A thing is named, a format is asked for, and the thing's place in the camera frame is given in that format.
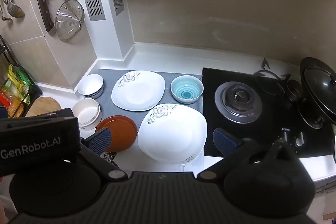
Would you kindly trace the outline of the orange round plate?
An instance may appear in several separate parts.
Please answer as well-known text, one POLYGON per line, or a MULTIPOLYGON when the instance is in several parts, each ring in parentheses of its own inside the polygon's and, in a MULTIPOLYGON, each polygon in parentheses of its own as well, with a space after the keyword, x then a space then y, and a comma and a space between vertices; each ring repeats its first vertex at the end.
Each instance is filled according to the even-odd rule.
POLYGON ((133 120, 123 115, 110 116, 101 121, 96 131, 102 128, 110 129, 112 142, 106 149, 108 152, 121 152, 134 143, 137 136, 137 126, 133 120))

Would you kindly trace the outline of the plain white ribbed bowl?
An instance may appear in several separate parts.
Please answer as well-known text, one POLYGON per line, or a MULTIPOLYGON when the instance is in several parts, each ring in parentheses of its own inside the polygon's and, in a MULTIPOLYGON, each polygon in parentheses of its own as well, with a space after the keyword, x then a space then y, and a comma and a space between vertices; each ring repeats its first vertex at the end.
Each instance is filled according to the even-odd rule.
POLYGON ((102 121, 102 111, 99 103, 92 98, 84 98, 77 102, 72 112, 78 119, 79 127, 82 130, 92 130, 102 121))

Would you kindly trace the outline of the large white floral plate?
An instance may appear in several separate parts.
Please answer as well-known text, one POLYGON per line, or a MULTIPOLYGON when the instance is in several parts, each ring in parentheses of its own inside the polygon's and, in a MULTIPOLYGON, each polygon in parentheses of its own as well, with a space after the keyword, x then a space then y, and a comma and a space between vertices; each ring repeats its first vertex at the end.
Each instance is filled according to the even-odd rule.
POLYGON ((207 122, 189 106, 165 103, 155 106, 138 130, 138 146, 152 159, 167 164, 188 164, 203 150, 207 122))

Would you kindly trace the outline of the white bowl blue pattern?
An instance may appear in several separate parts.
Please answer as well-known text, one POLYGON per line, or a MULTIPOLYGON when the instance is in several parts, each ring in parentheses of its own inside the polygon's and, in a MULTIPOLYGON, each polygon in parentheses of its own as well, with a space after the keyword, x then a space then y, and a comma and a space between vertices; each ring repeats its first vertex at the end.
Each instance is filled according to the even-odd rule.
POLYGON ((104 90, 104 79, 98 74, 87 75, 79 82, 77 90, 85 98, 99 98, 104 90))

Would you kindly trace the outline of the teal swirl ceramic bowl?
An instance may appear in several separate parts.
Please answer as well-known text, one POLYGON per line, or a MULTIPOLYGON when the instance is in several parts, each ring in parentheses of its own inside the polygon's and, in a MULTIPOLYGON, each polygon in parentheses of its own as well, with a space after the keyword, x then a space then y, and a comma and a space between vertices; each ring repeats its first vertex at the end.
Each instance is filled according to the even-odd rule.
POLYGON ((170 84, 170 91, 176 101, 190 105, 201 98, 204 86, 200 79, 183 75, 173 79, 170 84))

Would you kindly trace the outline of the grey counter mat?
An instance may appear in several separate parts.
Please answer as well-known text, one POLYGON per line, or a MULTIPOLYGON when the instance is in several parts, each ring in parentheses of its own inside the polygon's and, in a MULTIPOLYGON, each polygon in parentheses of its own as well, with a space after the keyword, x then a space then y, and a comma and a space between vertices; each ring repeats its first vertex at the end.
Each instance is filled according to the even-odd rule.
POLYGON ((139 127, 146 114, 157 105, 178 104, 171 94, 171 82, 180 73, 99 69, 104 90, 97 102, 102 118, 123 115, 139 127))

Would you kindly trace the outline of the wooden cutting board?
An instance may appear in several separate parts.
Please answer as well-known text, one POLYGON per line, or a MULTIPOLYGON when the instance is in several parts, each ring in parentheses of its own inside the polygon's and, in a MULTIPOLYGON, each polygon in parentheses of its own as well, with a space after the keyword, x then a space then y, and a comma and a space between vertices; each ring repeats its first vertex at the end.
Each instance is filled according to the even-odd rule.
POLYGON ((42 114, 52 113, 61 109, 58 101, 51 97, 41 97, 34 101, 26 117, 35 117, 42 114))

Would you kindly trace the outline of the silver gas burner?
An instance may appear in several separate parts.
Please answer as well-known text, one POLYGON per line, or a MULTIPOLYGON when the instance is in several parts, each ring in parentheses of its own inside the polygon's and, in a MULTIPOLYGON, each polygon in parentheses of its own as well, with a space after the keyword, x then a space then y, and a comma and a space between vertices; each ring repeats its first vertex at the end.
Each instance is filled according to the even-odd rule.
POLYGON ((215 91, 214 100, 222 116, 238 124, 257 121, 263 110, 260 96, 241 82, 229 81, 221 84, 215 91))

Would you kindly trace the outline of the black gas stove top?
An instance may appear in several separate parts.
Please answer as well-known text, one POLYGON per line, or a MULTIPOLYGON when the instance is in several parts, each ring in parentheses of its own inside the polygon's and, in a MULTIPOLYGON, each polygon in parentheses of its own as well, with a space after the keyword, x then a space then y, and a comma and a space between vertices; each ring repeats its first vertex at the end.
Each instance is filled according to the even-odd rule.
POLYGON ((202 83, 203 115, 208 126, 204 148, 206 156, 223 156, 213 143, 213 131, 216 128, 222 128, 238 139, 253 139, 261 145, 271 145, 283 138, 299 157, 333 154, 334 132, 331 123, 325 122, 321 129, 313 129, 304 121, 299 112, 305 99, 302 86, 291 77, 286 82, 285 94, 280 96, 271 96, 261 90, 253 74, 203 68, 202 83), (262 113, 257 121, 238 124, 226 119, 217 110, 215 91, 221 84, 229 81, 244 83, 260 96, 262 113))

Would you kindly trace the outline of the black rack with packets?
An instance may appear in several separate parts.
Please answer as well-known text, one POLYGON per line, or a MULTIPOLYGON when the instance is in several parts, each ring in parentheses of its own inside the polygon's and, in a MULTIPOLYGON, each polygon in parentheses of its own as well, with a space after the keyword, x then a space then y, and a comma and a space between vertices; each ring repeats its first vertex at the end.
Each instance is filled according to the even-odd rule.
POLYGON ((4 38, 1 38, 1 107, 7 111, 7 118, 26 116, 42 95, 41 89, 16 62, 4 38))

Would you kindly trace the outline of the black pan support grate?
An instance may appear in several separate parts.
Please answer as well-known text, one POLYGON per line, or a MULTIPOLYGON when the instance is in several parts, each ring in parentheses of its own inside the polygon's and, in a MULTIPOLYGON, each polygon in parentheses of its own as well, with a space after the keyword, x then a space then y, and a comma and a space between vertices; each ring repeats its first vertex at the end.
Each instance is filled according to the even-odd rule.
POLYGON ((266 58, 262 61, 261 69, 253 74, 256 77, 256 83, 259 88, 271 96, 280 96, 285 94, 286 82, 290 79, 291 74, 276 75, 270 70, 266 58))

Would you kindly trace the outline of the black wok with lid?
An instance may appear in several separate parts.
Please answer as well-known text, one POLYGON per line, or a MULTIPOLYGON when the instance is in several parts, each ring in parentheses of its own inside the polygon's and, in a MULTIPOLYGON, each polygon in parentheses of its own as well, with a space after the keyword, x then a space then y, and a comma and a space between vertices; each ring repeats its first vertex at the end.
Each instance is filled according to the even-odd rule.
POLYGON ((313 129, 325 122, 335 124, 335 71, 319 59, 305 57, 300 77, 305 99, 299 112, 304 121, 313 129))

